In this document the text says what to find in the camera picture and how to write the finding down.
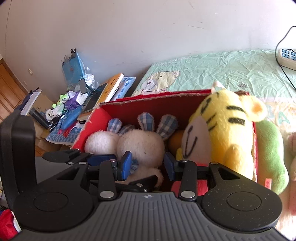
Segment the small white plush bunny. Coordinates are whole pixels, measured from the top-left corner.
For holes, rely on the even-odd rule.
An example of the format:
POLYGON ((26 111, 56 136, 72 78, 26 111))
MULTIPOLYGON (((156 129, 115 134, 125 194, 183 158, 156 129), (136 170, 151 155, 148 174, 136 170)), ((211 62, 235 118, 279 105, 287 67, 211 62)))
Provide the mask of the small white plush bunny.
POLYGON ((86 153, 95 155, 117 156, 119 138, 134 129, 134 125, 123 126, 120 119, 113 118, 108 122, 106 131, 94 132, 87 138, 84 150, 86 153))

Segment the large white plush bunny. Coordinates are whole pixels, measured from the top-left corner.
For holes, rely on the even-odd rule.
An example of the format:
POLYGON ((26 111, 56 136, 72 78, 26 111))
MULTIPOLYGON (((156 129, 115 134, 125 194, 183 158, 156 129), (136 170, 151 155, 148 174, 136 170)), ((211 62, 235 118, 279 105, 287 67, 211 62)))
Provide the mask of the large white plush bunny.
POLYGON ((159 169, 165 154, 165 143, 177 129, 178 121, 173 115, 162 116, 157 130, 154 130, 154 118, 148 112, 143 112, 137 117, 140 129, 124 133, 117 144, 117 156, 123 157, 130 151, 137 166, 131 168, 131 173, 121 184, 129 184, 150 176, 157 176, 156 187, 159 187, 164 177, 159 169))

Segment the yellow tiger plush toy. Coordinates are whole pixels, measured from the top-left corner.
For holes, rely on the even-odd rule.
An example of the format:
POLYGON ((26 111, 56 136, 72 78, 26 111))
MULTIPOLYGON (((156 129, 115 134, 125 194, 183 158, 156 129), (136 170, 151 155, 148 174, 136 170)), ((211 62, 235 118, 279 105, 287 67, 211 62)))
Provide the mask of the yellow tiger plush toy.
POLYGON ((255 181, 253 124, 266 116, 266 105, 260 99, 238 95, 215 81, 211 94, 190 116, 176 159, 218 162, 255 181))

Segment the brown cardboard boxes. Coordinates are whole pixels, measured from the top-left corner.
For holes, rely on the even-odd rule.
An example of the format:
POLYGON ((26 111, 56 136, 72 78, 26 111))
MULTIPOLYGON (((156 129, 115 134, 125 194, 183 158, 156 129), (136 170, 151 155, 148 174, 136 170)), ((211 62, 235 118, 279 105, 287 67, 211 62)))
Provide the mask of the brown cardboard boxes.
MULTIPOLYGON (((37 100, 34 102, 33 107, 41 114, 44 115, 47 109, 52 107, 53 102, 48 99, 42 93, 37 97, 37 100)), ((46 152, 67 150, 70 149, 66 145, 54 144, 48 142, 46 137, 49 135, 49 131, 46 130, 42 125, 37 121, 34 121, 36 138, 35 138, 35 156, 41 157, 46 152)))

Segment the blue pencil case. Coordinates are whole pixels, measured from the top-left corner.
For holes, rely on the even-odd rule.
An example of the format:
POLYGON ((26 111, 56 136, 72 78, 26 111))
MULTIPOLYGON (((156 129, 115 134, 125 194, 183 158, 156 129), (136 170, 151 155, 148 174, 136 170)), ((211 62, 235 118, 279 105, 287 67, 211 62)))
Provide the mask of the blue pencil case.
POLYGON ((66 130, 69 128, 78 118, 78 116, 82 113, 82 106, 77 107, 74 110, 71 110, 66 118, 63 120, 61 125, 61 130, 66 130))

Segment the smartphone on book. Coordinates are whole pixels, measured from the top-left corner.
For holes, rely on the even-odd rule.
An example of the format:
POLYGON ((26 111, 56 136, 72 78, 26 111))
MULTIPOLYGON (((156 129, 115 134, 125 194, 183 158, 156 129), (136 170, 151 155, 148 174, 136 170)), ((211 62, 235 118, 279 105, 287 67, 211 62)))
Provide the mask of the smartphone on book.
POLYGON ((100 85, 94 92, 90 94, 90 96, 87 99, 85 108, 84 108, 84 113, 88 113, 95 108, 97 101, 99 100, 103 90, 105 89, 107 83, 100 85))

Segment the purple tissue pack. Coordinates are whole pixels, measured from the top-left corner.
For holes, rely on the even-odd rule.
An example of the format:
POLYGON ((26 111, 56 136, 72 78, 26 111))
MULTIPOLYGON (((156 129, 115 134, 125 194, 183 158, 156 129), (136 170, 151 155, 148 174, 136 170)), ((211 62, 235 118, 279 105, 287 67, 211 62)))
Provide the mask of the purple tissue pack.
POLYGON ((64 106, 67 110, 74 110, 77 107, 83 105, 83 103, 88 98, 88 94, 82 94, 79 92, 69 91, 68 92, 69 98, 66 100, 64 106))

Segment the green frog toy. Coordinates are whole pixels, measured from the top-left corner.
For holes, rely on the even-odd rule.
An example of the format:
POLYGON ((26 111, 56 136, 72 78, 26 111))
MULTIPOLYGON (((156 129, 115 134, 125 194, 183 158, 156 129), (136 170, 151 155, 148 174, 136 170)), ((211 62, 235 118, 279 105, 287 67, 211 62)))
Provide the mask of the green frog toy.
POLYGON ((61 104, 64 104, 69 99, 69 94, 61 94, 59 97, 59 100, 57 103, 52 104, 52 108, 56 108, 57 106, 60 106, 61 104))

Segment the red cardboard box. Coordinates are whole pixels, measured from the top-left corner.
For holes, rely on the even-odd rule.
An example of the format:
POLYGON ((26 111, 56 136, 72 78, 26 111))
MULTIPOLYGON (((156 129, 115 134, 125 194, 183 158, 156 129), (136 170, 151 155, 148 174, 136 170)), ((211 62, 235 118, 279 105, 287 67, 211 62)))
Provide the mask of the red cardboard box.
MULTIPOLYGON (((237 91, 235 93, 238 95, 250 95, 244 91, 237 91)), ((92 112, 72 148, 84 151, 87 138, 96 131, 105 131, 108 122, 113 118, 120 119, 124 124, 137 125, 136 118, 143 112, 150 113, 155 121, 159 121, 165 114, 171 114, 178 120, 178 129, 183 130, 188 125, 190 116, 210 94, 211 90, 209 89, 164 92, 160 94, 137 95, 102 103, 92 112)), ((257 175, 258 163, 255 124, 253 124, 254 147, 252 156, 254 157, 257 175)))

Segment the green plush toy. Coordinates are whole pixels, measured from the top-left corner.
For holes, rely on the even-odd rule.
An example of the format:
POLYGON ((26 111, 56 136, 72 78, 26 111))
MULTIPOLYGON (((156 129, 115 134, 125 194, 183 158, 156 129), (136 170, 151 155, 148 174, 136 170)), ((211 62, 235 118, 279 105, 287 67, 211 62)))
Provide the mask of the green plush toy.
POLYGON ((284 162, 284 143, 278 127, 267 120, 256 124, 257 181, 260 185, 281 194, 288 185, 288 170, 284 162))

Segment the blue paper bag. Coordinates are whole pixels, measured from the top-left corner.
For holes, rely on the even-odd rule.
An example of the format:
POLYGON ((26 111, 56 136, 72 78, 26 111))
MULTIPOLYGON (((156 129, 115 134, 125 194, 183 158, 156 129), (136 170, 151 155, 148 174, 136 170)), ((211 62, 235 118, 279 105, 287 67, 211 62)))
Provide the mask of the blue paper bag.
POLYGON ((79 84, 79 81, 84 78, 85 67, 76 48, 70 51, 70 55, 64 56, 62 71, 64 73, 67 89, 73 90, 75 86, 79 84))

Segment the blue patterned book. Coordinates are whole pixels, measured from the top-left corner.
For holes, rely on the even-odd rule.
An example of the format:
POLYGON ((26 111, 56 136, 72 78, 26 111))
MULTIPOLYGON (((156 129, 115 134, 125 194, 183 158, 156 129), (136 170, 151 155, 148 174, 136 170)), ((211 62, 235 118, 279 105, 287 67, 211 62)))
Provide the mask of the blue patterned book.
POLYGON ((133 83, 135 82, 136 77, 128 77, 124 76, 121 80, 119 87, 117 88, 114 96, 112 97, 111 101, 115 101, 119 98, 124 98, 128 90, 132 87, 133 83))

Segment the pink plush with blue bow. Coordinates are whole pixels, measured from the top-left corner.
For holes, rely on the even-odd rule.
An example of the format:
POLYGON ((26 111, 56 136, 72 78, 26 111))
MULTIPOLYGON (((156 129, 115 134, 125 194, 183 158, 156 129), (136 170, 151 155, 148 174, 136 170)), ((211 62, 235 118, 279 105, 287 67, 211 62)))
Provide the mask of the pink plush with blue bow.
POLYGON ((295 182, 295 132, 285 139, 285 164, 288 170, 290 182, 295 182))

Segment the white power strip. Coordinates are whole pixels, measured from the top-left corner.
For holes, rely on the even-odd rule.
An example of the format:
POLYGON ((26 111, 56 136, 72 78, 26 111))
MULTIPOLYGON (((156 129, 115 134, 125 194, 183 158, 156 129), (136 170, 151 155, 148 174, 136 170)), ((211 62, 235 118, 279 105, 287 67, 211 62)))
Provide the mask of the white power strip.
POLYGON ((292 49, 279 49, 277 60, 283 67, 296 71, 296 52, 292 49))

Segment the wooden door frame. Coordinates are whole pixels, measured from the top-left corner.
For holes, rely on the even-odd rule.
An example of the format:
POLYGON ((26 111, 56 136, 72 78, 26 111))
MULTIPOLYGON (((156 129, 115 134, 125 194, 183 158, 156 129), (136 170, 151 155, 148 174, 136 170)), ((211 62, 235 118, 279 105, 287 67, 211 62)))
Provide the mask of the wooden door frame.
POLYGON ((0 64, 0 119, 1 122, 22 103, 28 91, 12 73, 4 59, 0 64))

